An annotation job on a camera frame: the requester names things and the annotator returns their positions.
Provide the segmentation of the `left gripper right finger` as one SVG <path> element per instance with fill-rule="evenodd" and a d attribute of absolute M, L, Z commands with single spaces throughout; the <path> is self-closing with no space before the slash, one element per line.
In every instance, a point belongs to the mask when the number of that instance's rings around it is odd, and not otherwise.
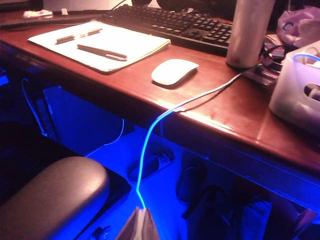
<path fill-rule="evenodd" d="M 144 210 L 143 220 L 143 239 L 144 240 L 160 240 L 156 223 L 148 208 Z"/>

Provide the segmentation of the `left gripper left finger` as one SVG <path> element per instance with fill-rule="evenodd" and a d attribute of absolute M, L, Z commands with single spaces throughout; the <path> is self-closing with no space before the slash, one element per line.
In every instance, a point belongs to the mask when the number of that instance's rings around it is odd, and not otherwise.
<path fill-rule="evenodd" d="M 117 240 L 142 240 L 145 209 L 137 207 L 116 236 Z"/>

